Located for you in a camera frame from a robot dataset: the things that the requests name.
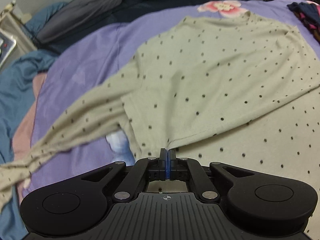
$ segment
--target beige long-sleeve shirt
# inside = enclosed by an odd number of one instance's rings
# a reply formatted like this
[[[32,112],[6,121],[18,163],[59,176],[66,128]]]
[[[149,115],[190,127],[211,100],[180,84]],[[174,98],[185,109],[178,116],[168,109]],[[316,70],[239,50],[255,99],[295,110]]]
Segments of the beige long-sleeve shirt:
[[[0,208],[11,186],[56,152],[121,127],[137,158],[156,156],[287,104],[319,86],[319,71],[296,27],[250,12],[186,17],[66,109],[26,158],[1,166]]]

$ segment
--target round pivot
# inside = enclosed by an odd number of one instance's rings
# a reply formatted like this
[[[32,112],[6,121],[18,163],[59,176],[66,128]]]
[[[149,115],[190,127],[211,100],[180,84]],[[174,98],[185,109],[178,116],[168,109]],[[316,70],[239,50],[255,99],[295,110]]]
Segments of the round pivot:
[[[218,194],[214,191],[205,191],[202,193],[202,196],[206,199],[214,199],[218,196]]]
[[[116,199],[127,199],[130,197],[130,194],[128,192],[125,192],[125,191],[120,191],[120,192],[117,192],[115,194],[115,198]]]
[[[71,193],[56,193],[47,197],[42,206],[52,214],[67,214],[80,205],[77,195]]]

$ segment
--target bed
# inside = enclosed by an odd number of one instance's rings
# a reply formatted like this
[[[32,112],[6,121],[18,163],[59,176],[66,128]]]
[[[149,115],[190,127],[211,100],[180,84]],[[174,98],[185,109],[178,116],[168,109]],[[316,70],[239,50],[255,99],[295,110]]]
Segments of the bed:
[[[73,28],[66,35],[47,43],[40,41],[37,35],[43,30],[46,23],[52,19],[52,16],[66,6],[67,3],[54,3],[39,11],[21,27],[39,50],[12,62],[1,74],[0,111],[3,113],[0,120],[1,163],[22,158],[30,148],[36,109],[35,98],[37,98],[46,78],[46,71],[65,49],[103,26],[112,23],[131,22],[141,15],[164,8],[201,4],[206,1],[209,0],[122,0],[121,4],[113,9],[95,16],[91,15],[84,24]],[[115,142],[118,142],[119,138],[125,139],[125,135],[110,135],[110,140]],[[127,163],[134,163],[133,156],[128,153],[128,145],[125,147],[123,145],[123,143],[115,143],[113,149],[121,153],[117,153],[115,156],[107,156],[102,158],[101,161],[108,163],[118,158],[126,160]],[[19,215],[19,203],[22,200],[22,189],[27,185],[27,182],[19,183],[17,185],[17,193],[15,190],[12,192],[12,200],[3,209],[0,215],[0,239],[17,240],[26,235],[27,231]]]
[[[248,9],[261,16],[273,18],[289,25],[296,25],[306,42],[319,57],[318,42],[287,8],[287,4],[294,1],[300,2],[299,0],[242,1],[239,3],[239,8]],[[91,34],[74,45],[76,32],[73,38],[66,37],[66,43],[58,41],[58,45],[50,44],[54,50],[59,50],[59,52],[70,47],[57,59],[52,52],[44,51],[51,56],[46,60],[49,62],[48,66],[55,62],[50,67],[37,98],[31,146],[46,133],[60,114],[77,98],[122,68],[134,55],[140,44],[167,31],[185,16],[223,17],[223,11],[215,13],[208,10],[201,11],[199,6],[166,9],[146,14],[131,23],[118,22],[100,29],[98,27],[80,29],[85,33],[83,36],[80,35],[81,38],[86,34]],[[38,69],[32,71],[33,74],[26,78],[28,93],[32,93],[31,80]],[[244,126],[232,129],[215,138],[179,147],[176,149],[177,156],[197,159],[202,165],[208,165],[210,161],[220,161],[247,169],[299,179],[309,183],[319,192],[320,157],[317,154],[317,150],[320,148],[317,142],[317,135],[320,131],[320,116],[317,114],[317,109],[320,109],[319,94],[320,90],[315,89]],[[24,111],[16,120],[22,120],[32,103],[33,98],[31,97],[26,102]],[[290,110],[290,115],[284,118],[283,109]],[[262,134],[259,134],[262,140],[254,142],[252,138],[258,136],[256,130],[259,127],[263,127]],[[14,131],[15,129],[10,131],[11,135],[8,138],[13,137]],[[129,149],[128,140],[121,130],[86,145],[75,147],[69,152],[56,155],[33,173],[31,180],[23,182],[21,185],[22,197],[37,188],[68,179],[117,160],[126,161],[127,165],[132,165],[135,162]],[[313,239],[318,239],[320,236],[320,231],[317,228],[317,221],[320,220],[318,210],[319,208],[310,218],[306,228],[306,233]],[[12,227],[14,224],[12,221],[3,222],[7,223],[7,228],[11,227],[11,233],[5,232],[6,238],[2,235],[3,240],[18,239],[17,236],[22,237],[23,234],[26,234],[22,221],[19,220],[18,209],[13,208],[8,212],[9,217],[15,220],[15,226]],[[13,228],[22,229],[13,233]]]

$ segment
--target metal screw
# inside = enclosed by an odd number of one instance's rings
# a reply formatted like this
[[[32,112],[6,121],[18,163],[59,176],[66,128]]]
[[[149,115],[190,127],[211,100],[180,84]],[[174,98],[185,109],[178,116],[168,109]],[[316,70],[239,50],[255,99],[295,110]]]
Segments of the metal screw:
[[[202,193],[202,196],[206,199],[214,199],[218,196],[218,194],[214,191],[205,191]]]
[[[127,199],[130,197],[130,194],[125,191],[120,191],[115,194],[116,199]]]

